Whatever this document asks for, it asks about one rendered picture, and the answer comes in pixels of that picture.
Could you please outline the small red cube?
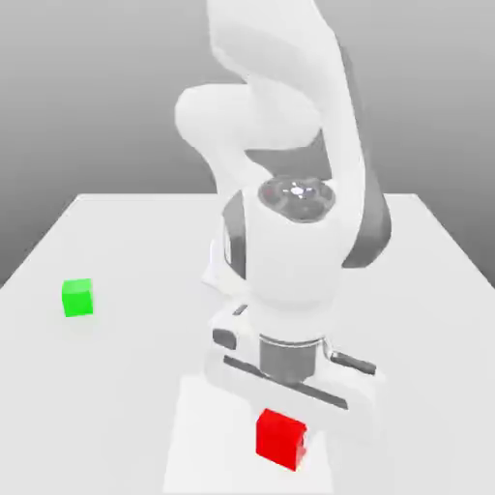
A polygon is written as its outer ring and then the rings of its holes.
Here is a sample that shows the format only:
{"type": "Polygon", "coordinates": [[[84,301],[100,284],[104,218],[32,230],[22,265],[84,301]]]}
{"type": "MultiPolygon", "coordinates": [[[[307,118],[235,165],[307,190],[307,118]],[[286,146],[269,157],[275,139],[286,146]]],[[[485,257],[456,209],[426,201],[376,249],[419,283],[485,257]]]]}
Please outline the small red cube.
{"type": "Polygon", "coordinates": [[[295,472],[306,454],[303,422],[271,409],[264,409],[256,421],[256,453],[295,472]]]}

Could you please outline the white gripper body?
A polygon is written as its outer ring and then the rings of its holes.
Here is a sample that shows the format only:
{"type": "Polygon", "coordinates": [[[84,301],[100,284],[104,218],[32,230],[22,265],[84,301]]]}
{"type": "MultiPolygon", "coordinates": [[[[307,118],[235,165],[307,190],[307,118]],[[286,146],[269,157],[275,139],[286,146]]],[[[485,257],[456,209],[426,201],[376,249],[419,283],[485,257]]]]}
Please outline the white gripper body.
{"type": "Polygon", "coordinates": [[[258,409],[269,408],[340,435],[374,435],[377,411],[368,397],[355,389],[319,384],[281,384],[263,375],[253,364],[212,349],[204,370],[216,386],[246,399],[258,409]]]}

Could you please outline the small green cube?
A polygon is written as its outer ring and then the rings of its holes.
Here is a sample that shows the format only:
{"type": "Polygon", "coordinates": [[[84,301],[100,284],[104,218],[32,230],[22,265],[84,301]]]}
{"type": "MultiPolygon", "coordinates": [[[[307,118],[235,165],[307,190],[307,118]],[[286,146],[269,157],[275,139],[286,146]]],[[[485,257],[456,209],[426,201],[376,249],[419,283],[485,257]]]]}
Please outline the small green cube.
{"type": "Polygon", "coordinates": [[[66,317],[93,313],[93,286],[90,278],[68,279],[62,284],[62,304],[66,317]]]}

